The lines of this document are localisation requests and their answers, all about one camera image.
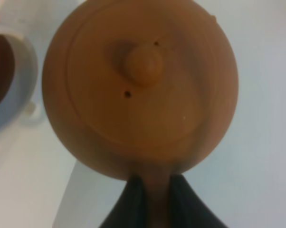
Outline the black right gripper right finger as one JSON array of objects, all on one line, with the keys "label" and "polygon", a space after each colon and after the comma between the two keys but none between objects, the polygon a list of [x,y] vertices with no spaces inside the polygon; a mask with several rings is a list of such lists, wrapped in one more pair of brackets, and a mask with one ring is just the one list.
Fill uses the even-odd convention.
[{"label": "black right gripper right finger", "polygon": [[183,175],[168,178],[165,226],[167,228],[225,228],[204,204]]}]

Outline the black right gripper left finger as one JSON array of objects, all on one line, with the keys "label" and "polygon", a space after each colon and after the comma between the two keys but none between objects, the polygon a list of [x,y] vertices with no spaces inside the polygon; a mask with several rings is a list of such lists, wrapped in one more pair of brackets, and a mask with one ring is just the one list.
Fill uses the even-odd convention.
[{"label": "black right gripper left finger", "polygon": [[145,228],[146,194],[143,180],[132,176],[100,228]]}]

